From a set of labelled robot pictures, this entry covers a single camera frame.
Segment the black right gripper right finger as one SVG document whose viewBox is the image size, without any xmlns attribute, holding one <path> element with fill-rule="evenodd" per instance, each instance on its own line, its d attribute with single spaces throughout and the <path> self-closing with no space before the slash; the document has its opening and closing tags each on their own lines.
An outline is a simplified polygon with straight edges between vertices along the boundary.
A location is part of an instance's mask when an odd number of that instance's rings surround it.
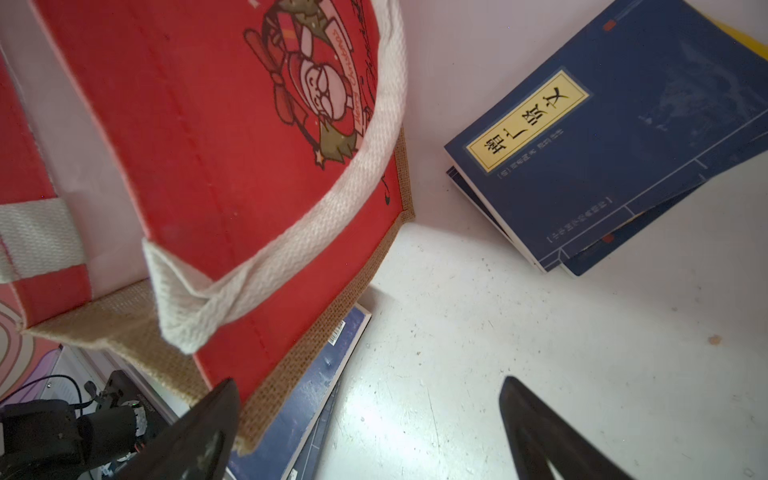
<svg viewBox="0 0 768 480">
<path fill-rule="evenodd" d="M 499 407 L 520 479 L 628 479 L 518 378 L 504 379 Z"/>
</svg>

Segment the red beige canvas tote bag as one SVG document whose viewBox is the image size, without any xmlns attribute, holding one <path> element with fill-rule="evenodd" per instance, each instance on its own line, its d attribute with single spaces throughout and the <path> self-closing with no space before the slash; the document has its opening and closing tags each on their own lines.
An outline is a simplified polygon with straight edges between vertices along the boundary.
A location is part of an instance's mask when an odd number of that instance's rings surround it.
<svg viewBox="0 0 768 480">
<path fill-rule="evenodd" d="M 396 1 L 5 1 L 1 321 L 253 452 L 413 215 Z"/>
</svg>

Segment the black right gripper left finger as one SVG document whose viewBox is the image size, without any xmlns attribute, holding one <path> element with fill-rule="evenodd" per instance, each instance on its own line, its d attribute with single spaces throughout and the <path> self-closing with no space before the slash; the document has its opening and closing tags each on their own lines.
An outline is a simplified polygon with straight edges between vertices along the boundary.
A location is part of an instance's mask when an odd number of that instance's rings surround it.
<svg viewBox="0 0 768 480">
<path fill-rule="evenodd" d="M 240 397 L 233 379 L 217 385 L 127 462 L 118 479 L 222 479 L 236 438 Z"/>
</svg>

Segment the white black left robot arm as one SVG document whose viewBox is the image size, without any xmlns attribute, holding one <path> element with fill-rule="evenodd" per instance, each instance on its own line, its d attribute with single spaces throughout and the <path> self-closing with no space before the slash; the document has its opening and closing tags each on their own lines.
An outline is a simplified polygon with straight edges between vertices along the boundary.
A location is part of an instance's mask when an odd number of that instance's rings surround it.
<svg viewBox="0 0 768 480">
<path fill-rule="evenodd" d="M 3 479 L 112 479 L 169 426 L 169 418 L 124 370 L 103 388 L 88 381 L 75 403 L 1 401 Z"/>
</svg>

